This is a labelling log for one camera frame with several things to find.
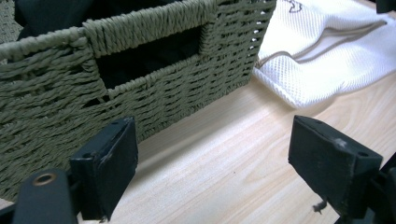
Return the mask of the black object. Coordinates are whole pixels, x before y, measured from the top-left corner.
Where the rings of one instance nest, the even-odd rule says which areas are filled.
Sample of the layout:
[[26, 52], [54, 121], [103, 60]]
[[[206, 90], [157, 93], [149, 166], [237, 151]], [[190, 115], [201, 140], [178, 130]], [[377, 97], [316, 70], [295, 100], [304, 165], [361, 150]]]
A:
[[377, 13], [396, 11], [396, 0], [375, 0]]

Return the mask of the white mesh laundry bag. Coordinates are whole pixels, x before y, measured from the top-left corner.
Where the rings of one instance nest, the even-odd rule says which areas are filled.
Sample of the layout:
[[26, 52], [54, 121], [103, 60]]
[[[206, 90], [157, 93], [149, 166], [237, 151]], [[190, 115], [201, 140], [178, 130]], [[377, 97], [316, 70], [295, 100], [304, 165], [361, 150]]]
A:
[[294, 108], [396, 72], [396, 18], [355, 0], [277, 0], [253, 75]]

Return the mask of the green woven basket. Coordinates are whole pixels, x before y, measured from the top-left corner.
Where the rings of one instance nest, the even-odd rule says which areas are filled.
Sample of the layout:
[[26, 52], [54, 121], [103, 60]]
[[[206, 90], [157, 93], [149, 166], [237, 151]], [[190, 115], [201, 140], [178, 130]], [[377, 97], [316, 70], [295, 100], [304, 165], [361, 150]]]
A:
[[[64, 168], [110, 121], [133, 117], [144, 140], [247, 84], [276, 0], [182, 0], [0, 44], [0, 199]], [[114, 88], [98, 63], [190, 29], [188, 58]]]

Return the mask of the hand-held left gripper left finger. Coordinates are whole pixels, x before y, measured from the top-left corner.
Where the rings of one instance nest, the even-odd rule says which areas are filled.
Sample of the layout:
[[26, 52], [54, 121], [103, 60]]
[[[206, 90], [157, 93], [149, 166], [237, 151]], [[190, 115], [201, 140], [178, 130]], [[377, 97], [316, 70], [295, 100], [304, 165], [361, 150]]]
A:
[[83, 189], [82, 217], [110, 220], [138, 164], [134, 118], [110, 122], [72, 155], [69, 162], [74, 178]]

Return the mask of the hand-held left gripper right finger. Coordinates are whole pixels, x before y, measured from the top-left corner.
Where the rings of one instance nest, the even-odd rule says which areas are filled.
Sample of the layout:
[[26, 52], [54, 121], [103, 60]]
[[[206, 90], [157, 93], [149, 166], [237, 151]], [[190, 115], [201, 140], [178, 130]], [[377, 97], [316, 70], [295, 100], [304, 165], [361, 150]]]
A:
[[342, 217], [364, 217], [364, 193], [382, 160], [378, 153], [323, 121], [293, 118], [289, 163]]

